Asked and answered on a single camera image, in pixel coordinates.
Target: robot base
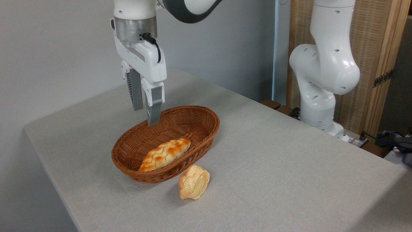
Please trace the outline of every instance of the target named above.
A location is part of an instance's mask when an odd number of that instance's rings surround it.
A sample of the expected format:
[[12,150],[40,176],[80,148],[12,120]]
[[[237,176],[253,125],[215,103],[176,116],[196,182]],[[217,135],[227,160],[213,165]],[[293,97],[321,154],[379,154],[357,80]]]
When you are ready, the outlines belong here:
[[332,136],[335,136],[336,138],[342,139],[345,142],[349,142],[349,136],[345,134],[343,127],[336,122],[332,122],[326,126],[314,126],[314,128],[324,131]]

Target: bread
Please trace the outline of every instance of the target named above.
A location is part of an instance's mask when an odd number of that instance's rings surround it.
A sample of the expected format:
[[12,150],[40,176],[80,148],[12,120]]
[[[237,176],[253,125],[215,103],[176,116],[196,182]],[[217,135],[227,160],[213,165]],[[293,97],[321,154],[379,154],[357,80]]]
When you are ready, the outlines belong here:
[[138,171],[147,172],[164,167],[182,156],[189,147],[190,141],[183,138],[162,143],[148,152]]
[[180,199],[199,199],[199,197],[205,192],[209,180],[210,174],[208,171],[192,164],[187,171],[180,176]]

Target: basket rim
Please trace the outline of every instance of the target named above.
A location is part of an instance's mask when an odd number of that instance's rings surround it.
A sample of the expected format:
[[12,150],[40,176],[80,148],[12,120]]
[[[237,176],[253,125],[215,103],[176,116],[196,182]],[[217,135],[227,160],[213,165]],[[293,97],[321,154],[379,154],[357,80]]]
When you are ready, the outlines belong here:
[[185,106],[172,107],[172,108],[169,108],[169,109],[165,109],[165,110],[162,111],[161,113],[162,113],[162,114],[164,114],[164,113],[169,113],[170,111],[176,111],[176,110],[179,110],[179,109],[181,109],[181,108],[185,108],[185,109],[188,109],[188,108],[202,109],[203,111],[206,111],[206,112],[208,112],[210,115],[212,115],[213,118],[215,119],[215,123],[216,123],[216,124],[215,124],[215,127],[214,127],[213,131],[212,131],[209,135],[207,135],[204,140],[202,140],[202,143],[197,144],[196,146],[194,146],[194,149],[192,149],[192,150],[189,148],[189,152],[185,152],[181,157],[177,158],[177,159],[174,160],[172,163],[169,163],[169,164],[167,164],[167,165],[165,165],[165,166],[163,166],[163,167],[156,168],[156,169],[154,169],[154,170],[150,170],[150,171],[146,171],[146,172],[141,172],[141,171],[129,169],[129,168],[125,167],[125,166],[117,159],[117,157],[115,156],[115,150],[116,150],[117,147],[119,146],[119,141],[120,141],[122,138],[124,138],[129,131],[131,131],[131,130],[134,129],[135,127],[138,127],[138,126],[140,126],[140,125],[142,125],[142,124],[146,124],[146,126],[147,126],[147,119],[146,119],[146,120],[144,120],[143,122],[141,122],[141,123],[133,126],[132,128],[128,129],[128,130],[127,130],[126,132],[124,132],[124,133],[117,139],[117,141],[115,142],[115,145],[114,145],[114,147],[113,147],[113,149],[112,149],[112,160],[115,161],[114,163],[115,163],[115,165],[117,166],[117,168],[121,169],[122,172],[125,172],[125,171],[126,171],[126,172],[128,172],[128,173],[130,173],[130,174],[137,174],[137,173],[138,173],[139,175],[144,175],[144,174],[149,175],[149,174],[151,174],[151,173],[153,173],[153,172],[159,172],[158,175],[160,175],[160,174],[162,174],[162,173],[164,173],[164,172],[166,172],[166,171],[168,171],[168,170],[170,170],[170,169],[175,168],[175,167],[176,167],[177,165],[179,165],[182,161],[186,160],[186,159],[187,159],[188,157],[190,157],[192,154],[196,153],[196,152],[199,151],[202,147],[204,147],[205,145],[207,145],[208,143],[210,143],[210,141],[213,140],[214,137],[216,136],[216,133],[217,133],[217,131],[219,130],[219,127],[220,127],[220,119],[219,119],[218,115],[217,115],[213,110],[211,110],[210,108],[204,107],[204,106],[199,106],[199,105],[185,105]]

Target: white robotic arm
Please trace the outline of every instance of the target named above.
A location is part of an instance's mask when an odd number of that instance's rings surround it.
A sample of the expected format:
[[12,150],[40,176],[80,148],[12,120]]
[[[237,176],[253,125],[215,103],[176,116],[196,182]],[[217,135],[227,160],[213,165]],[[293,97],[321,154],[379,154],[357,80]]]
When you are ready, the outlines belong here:
[[335,97],[352,91],[359,82],[349,42],[355,0],[315,0],[311,34],[316,45],[297,46],[290,55],[301,95],[300,120],[347,140],[343,127],[333,122]]
[[185,23],[206,18],[222,0],[115,0],[112,28],[117,52],[123,59],[123,79],[127,82],[134,110],[143,109],[146,98],[148,125],[158,124],[165,101],[166,62],[158,46],[156,9],[166,8]]

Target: wicker basket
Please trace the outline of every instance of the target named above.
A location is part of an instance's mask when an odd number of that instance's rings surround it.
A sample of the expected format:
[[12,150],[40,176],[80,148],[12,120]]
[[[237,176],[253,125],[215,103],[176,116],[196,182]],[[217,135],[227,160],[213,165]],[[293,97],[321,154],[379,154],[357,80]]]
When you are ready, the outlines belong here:
[[[181,106],[162,111],[159,124],[147,120],[126,131],[112,150],[113,163],[124,174],[144,183],[171,179],[198,161],[211,147],[220,121],[215,112],[202,106]],[[185,138],[190,148],[174,162],[148,172],[137,171],[147,153],[163,142]]]

